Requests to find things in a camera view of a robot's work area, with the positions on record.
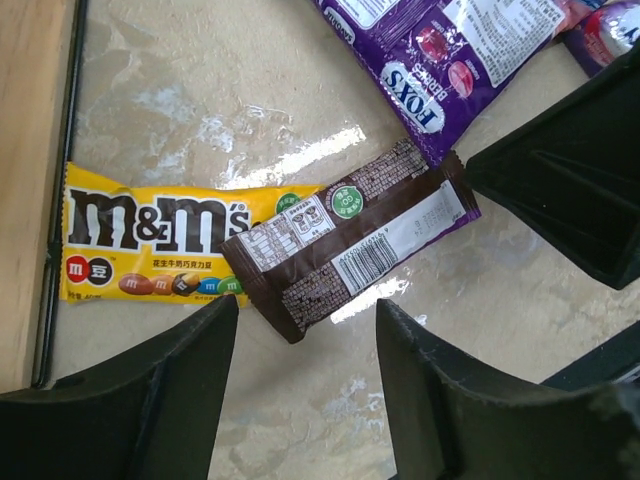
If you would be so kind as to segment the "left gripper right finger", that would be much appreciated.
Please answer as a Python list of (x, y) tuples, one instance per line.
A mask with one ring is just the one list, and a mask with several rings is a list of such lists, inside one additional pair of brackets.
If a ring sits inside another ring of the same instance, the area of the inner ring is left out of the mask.
[(635, 479), (639, 384), (550, 388), (498, 370), (376, 306), (400, 479)]

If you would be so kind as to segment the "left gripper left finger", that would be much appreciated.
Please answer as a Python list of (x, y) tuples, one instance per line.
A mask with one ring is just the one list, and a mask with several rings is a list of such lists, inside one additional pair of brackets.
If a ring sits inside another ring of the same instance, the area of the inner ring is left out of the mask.
[(237, 324), (224, 296), (48, 390), (2, 395), (2, 478), (207, 478)]

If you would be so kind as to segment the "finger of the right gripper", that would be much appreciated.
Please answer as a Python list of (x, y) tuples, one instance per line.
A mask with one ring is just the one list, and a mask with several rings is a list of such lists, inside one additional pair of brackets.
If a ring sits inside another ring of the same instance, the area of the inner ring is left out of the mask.
[(639, 277), (639, 49), (471, 157), (466, 182), (593, 279)]
[(542, 382), (550, 388), (586, 388), (601, 383), (639, 384), (640, 324), (624, 329)]

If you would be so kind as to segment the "brown chocolate bag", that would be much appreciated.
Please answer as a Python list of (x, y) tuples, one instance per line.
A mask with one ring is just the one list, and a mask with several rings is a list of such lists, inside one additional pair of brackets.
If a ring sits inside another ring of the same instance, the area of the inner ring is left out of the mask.
[(289, 343), (399, 264), (477, 219), (449, 152), (431, 167), (412, 141), (221, 246), (253, 306)]

